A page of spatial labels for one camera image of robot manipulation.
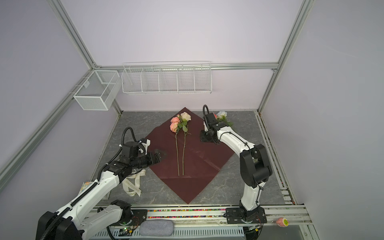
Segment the cream fake rose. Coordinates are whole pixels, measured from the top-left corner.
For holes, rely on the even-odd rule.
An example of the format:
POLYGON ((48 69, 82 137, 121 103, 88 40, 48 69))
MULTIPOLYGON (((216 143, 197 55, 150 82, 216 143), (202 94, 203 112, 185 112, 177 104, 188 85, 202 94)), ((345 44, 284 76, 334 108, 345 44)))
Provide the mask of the cream fake rose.
POLYGON ((188 122, 192 119, 192 117, 187 112, 183 112, 181 113, 180 119, 182 124, 182 130, 184 132, 184 146, 183 146, 183 155, 182 155, 182 175, 184 175, 185 174, 185 149, 186 149, 187 134, 189 131, 188 122))

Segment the red wrapping paper sheet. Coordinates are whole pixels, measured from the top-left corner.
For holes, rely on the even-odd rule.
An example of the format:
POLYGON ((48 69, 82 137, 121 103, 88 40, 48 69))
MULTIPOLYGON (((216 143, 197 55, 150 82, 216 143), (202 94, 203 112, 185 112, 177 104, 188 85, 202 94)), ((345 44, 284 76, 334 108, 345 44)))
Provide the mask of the red wrapping paper sheet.
POLYGON ((151 141, 150 151, 158 149, 167 154, 160 163, 151 166, 151 170, 189 204, 216 177, 234 151, 225 144, 201 142, 204 120, 187 108, 181 111, 192 117, 187 135, 173 133, 171 121, 167 120, 146 138, 151 141))

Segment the double pink fake rose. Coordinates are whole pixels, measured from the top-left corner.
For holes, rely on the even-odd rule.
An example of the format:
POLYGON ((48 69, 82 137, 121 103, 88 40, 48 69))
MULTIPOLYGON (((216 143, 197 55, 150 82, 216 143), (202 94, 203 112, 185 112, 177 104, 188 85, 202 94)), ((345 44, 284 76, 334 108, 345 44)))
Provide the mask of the double pink fake rose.
POLYGON ((179 164, 179 149, 178 149, 178 132, 179 124, 181 123, 181 116, 177 115, 171 119, 170 130, 175 134, 175 146, 176 146, 176 162, 177 162, 177 172, 180 176, 180 164, 179 164))

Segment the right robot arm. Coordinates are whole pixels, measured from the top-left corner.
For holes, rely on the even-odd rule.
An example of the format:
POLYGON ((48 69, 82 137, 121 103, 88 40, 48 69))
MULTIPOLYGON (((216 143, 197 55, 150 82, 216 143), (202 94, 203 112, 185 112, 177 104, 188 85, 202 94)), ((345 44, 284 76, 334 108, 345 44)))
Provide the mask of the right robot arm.
POLYGON ((265 183, 273 174, 271 162, 264 145, 255 145, 238 135, 227 123, 219 122, 214 113, 203 112, 202 142, 226 144, 240 160, 240 173, 245 183, 239 206, 227 208, 224 218, 228 224, 264 224, 265 210, 260 206, 265 183))

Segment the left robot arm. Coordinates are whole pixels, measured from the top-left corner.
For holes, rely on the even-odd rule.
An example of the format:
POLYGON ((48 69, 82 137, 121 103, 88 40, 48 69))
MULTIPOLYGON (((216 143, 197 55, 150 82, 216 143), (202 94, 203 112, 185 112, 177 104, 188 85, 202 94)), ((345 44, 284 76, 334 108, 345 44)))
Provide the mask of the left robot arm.
POLYGON ((78 196, 56 212, 43 214, 37 227, 38 240, 88 240, 113 224, 129 224, 134 218, 131 204, 116 200, 95 215, 89 212, 134 169, 160 163, 166 152, 149 151, 151 142, 141 139, 121 144, 116 156, 101 169, 97 178, 78 196))

